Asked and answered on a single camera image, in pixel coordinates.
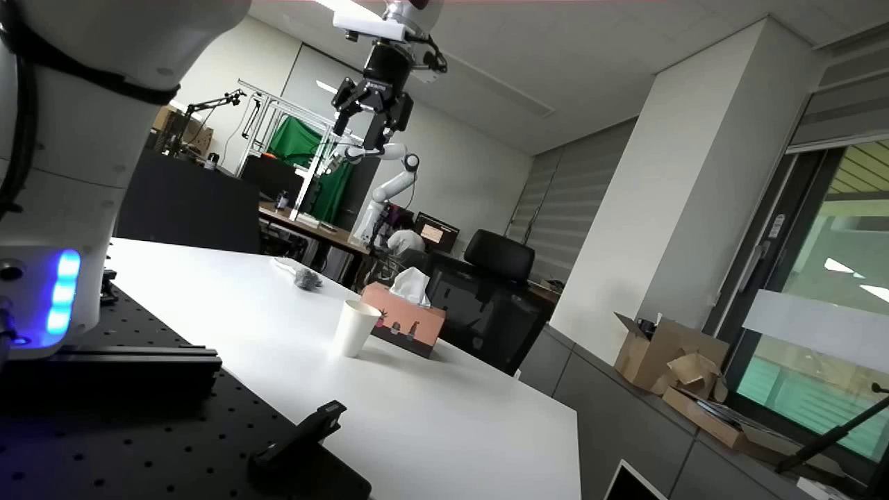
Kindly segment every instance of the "crumpled item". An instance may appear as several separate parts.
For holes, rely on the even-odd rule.
[[[426,284],[429,276],[426,276],[417,268],[410,268],[398,273],[395,282],[389,292],[395,294],[407,302],[415,303],[421,307],[430,307],[429,298],[426,296]]]

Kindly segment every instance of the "white paper cup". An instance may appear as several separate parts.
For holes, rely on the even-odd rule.
[[[340,312],[340,323],[333,335],[332,352],[349,358],[357,356],[381,314],[364,302],[345,301]]]

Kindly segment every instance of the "open cardboard box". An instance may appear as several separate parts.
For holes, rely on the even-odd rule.
[[[682,387],[702,398],[718,386],[718,367],[728,344],[693,328],[664,319],[648,340],[636,322],[617,312],[627,327],[627,339],[614,368],[630,383],[662,395],[669,386]]]
[[[768,464],[777,465],[801,448],[798,443],[750,422],[738,422],[741,427],[739,429],[704,409],[698,404],[697,399],[672,387],[668,387],[664,392],[663,400],[730,449]],[[844,475],[839,464],[824,455],[810,458],[806,465],[808,467],[797,467],[793,472],[815,480],[824,480],[823,473],[830,476]]]

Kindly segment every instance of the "white desk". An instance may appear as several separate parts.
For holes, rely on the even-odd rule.
[[[371,337],[332,357],[349,290],[292,284],[271,258],[115,239],[115,283],[294,422],[348,410],[324,445],[380,500],[579,499],[574,410],[439,341],[424,359]]]

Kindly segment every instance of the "office chair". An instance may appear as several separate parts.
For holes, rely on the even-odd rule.
[[[432,254],[421,269],[429,302],[447,315],[439,337],[513,375],[555,309],[528,288],[534,251],[478,230],[463,258]]]
[[[144,149],[117,216],[115,236],[257,254],[256,187]]]

